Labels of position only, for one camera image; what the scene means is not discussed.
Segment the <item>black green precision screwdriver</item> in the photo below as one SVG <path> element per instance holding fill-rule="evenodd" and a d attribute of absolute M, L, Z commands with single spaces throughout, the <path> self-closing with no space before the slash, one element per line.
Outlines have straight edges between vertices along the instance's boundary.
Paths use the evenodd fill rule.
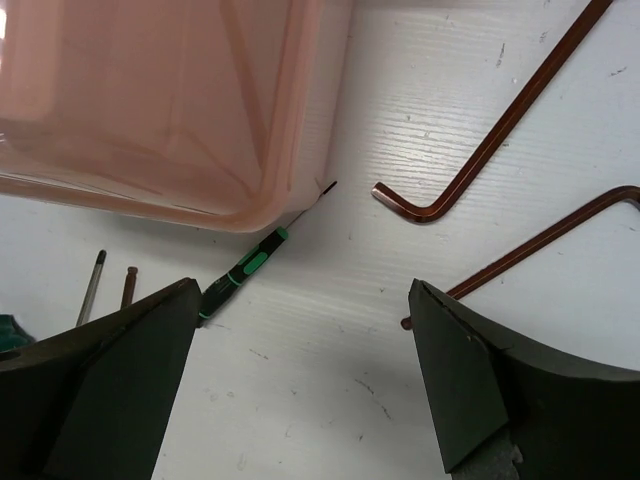
<path fill-rule="evenodd" d="M 243 285 L 255 275 L 289 238 L 289 229 L 325 197 L 337 183 L 338 181 L 334 180 L 328 184 L 308 209 L 297 213 L 286 224 L 278 225 L 274 228 L 230 270 L 204 290 L 198 312 L 199 328 L 205 326 L 237 294 Z"/>

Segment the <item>blue red handled screwdriver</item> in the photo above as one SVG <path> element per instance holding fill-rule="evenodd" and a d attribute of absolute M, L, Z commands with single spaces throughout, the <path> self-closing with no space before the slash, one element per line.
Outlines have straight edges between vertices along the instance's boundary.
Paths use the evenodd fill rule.
<path fill-rule="evenodd" d="M 76 327 L 80 327 L 89 321 L 106 257 L 106 250 L 102 249 L 98 252 L 85 292 L 85 296 L 83 298 L 83 302 L 78 314 Z"/>

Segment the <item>pink plastic toolbox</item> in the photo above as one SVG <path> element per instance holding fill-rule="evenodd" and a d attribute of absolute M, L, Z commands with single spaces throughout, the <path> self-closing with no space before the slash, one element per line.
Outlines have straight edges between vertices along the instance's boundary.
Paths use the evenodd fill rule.
<path fill-rule="evenodd" d="M 5 195 L 249 233 L 324 189 L 349 1 L 5 1 Z"/>

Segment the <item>small brown hex key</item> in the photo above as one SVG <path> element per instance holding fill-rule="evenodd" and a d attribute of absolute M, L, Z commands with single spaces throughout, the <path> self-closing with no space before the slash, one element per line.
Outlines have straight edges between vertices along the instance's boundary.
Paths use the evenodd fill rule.
<path fill-rule="evenodd" d="M 121 309 L 124 309 L 132 304 L 136 281 L 137 281 L 137 273 L 138 273 L 138 269 L 135 266 L 130 266 L 127 269 L 127 274 L 125 276 L 123 293 L 122 293 L 121 304 L 120 304 Z"/>

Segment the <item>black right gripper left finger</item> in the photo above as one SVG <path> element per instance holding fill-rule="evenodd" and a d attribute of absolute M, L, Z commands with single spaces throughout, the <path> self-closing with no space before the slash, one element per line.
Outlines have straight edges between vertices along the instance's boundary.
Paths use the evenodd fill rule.
<path fill-rule="evenodd" d="M 1 355 L 4 479 L 152 477 L 198 323 L 181 279 Z"/>

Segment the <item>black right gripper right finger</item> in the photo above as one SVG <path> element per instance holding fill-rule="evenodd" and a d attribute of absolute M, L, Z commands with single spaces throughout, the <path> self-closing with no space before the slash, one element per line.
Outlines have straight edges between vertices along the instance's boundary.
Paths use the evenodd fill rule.
<path fill-rule="evenodd" d="M 639 374 L 549 347 L 415 280 L 410 318 L 454 479 L 635 479 Z"/>

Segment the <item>green orange stubby screwdriver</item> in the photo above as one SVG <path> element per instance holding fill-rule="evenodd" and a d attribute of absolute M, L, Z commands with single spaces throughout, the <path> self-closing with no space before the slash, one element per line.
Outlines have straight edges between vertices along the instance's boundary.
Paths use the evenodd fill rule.
<path fill-rule="evenodd" d="M 0 352 L 31 345 L 35 339 L 28 334 L 11 314 L 0 315 Z"/>

